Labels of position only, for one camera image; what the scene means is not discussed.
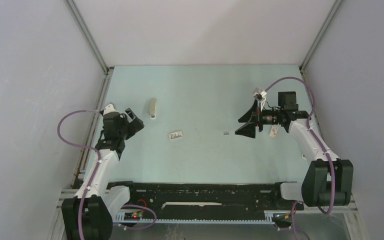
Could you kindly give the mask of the beige stapler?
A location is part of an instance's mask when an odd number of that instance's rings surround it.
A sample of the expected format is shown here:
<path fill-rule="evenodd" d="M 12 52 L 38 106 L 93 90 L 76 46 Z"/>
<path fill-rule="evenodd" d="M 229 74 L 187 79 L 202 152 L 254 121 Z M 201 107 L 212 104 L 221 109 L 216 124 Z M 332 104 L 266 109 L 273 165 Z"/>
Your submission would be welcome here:
<path fill-rule="evenodd" d="M 152 98 L 149 103 L 149 117 L 151 120 L 154 120 L 156 118 L 157 113 L 157 99 Z"/>

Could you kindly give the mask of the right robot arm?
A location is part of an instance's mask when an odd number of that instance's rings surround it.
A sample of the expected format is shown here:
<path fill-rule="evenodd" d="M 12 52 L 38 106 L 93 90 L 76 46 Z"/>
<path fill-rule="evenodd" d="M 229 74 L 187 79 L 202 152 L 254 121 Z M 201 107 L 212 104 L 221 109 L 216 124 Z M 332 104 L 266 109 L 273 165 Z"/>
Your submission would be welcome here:
<path fill-rule="evenodd" d="M 234 133 L 254 139 L 263 127 L 283 127 L 301 149 L 309 166 L 302 182 L 283 182 L 271 194 L 271 204 L 284 209 L 292 201 L 308 207 L 347 206 L 351 201 L 354 166 L 341 159 L 316 133 L 307 111 L 299 110 L 296 92 L 278 93 L 278 106 L 265 109 L 267 93 L 256 88 L 250 109 L 238 119 L 242 124 Z"/>

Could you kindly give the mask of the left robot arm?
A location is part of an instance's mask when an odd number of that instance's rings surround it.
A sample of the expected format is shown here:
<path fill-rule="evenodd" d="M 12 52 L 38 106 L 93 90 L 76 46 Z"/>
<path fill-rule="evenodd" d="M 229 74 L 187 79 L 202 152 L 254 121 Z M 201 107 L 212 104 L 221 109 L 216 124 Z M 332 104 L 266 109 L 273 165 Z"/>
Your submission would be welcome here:
<path fill-rule="evenodd" d="M 88 147 L 96 153 L 92 168 L 75 195 L 66 198 L 61 205 L 69 240 L 108 240 L 119 209 L 122 206 L 133 208 L 138 202 L 138 194 L 128 187 L 115 187 L 107 199 L 104 196 L 111 171 L 120 162 L 126 141 L 145 125 L 130 108 L 119 112 L 112 103 L 99 113 L 103 127 L 96 145 Z"/>

